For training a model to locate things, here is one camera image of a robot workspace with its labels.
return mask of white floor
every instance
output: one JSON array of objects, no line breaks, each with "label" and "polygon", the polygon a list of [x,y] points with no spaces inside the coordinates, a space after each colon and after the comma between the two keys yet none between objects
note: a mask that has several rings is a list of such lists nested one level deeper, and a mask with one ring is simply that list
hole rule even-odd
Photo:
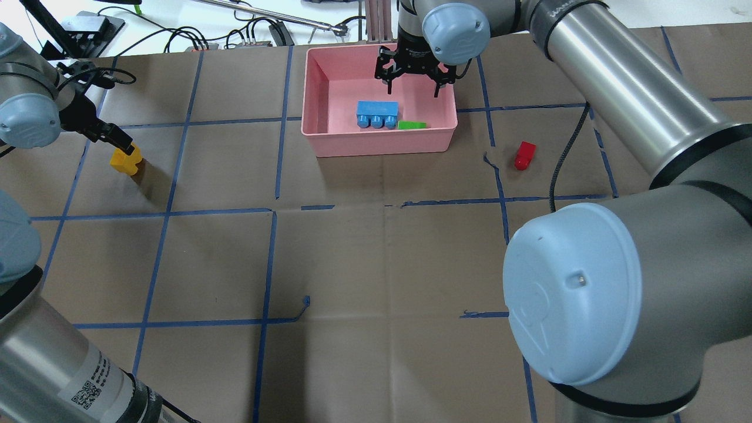
[{"label": "white floor", "polygon": [[[607,3],[611,6],[611,12],[632,28],[752,22],[752,0],[682,0],[681,2],[676,0],[610,0]],[[93,0],[66,0],[64,2],[47,0],[44,4],[58,20],[73,16],[78,11],[96,12],[110,5]],[[358,2],[355,1],[314,4],[302,0],[251,0],[251,4],[257,8],[331,24],[339,23],[358,14]],[[207,38],[218,37],[231,29],[243,26],[243,23],[233,19],[231,11],[191,0],[144,0],[141,9],[145,16],[164,26],[195,26],[201,29]],[[121,17],[127,22],[126,27],[106,51],[107,55],[117,54],[140,38],[157,30],[151,24],[128,15],[124,11],[109,10],[105,14]],[[21,34],[31,45],[37,46],[32,24],[26,18],[23,7],[18,1],[0,0],[0,21]],[[257,39],[270,39],[266,26],[263,23],[257,26]],[[35,27],[42,42],[49,38],[37,23]],[[358,39],[357,22],[353,22],[350,27],[353,31],[343,40],[336,38],[331,32],[317,31],[310,44],[356,41]],[[396,12],[393,27],[396,33]],[[310,28],[289,24],[288,29],[296,44],[309,44]],[[167,38],[168,35],[156,35],[130,50],[129,54],[160,53]],[[238,37],[232,39],[232,42],[236,41],[239,41]],[[190,43],[187,40],[179,39],[173,43],[173,51],[183,50],[189,46]]]}]

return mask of green block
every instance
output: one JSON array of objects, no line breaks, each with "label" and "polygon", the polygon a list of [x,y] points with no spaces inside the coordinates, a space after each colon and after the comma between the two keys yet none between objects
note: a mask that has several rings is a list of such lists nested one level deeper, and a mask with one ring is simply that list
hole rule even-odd
[{"label": "green block", "polygon": [[425,122],[411,122],[409,120],[400,120],[397,123],[397,129],[425,129],[428,124]]}]

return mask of pink bin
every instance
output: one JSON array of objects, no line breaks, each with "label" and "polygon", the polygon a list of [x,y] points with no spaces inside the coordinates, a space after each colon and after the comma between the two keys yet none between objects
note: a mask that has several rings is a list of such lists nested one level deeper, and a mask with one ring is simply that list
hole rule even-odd
[{"label": "pink bin", "polygon": [[[403,75],[387,86],[374,78],[379,44],[318,47],[305,60],[303,135],[317,157],[446,151],[457,128],[454,88],[433,97],[435,84],[425,75]],[[428,123],[426,129],[358,127],[359,100],[399,103],[399,120]]]}]

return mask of blue toy block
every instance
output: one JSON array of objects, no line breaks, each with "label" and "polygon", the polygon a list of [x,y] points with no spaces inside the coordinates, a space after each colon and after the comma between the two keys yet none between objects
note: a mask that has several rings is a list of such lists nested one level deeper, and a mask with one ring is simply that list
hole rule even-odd
[{"label": "blue toy block", "polygon": [[398,102],[359,101],[356,117],[358,126],[361,128],[373,126],[378,129],[385,126],[388,129],[395,129],[398,113]]}]

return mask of red block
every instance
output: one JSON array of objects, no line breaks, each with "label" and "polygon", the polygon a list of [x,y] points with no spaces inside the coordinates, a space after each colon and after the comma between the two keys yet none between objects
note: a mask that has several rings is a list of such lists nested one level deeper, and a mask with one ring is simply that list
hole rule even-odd
[{"label": "red block", "polygon": [[517,170],[525,170],[530,165],[532,157],[535,156],[535,144],[523,141],[517,150],[517,158],[514,159],[514,167]]}]

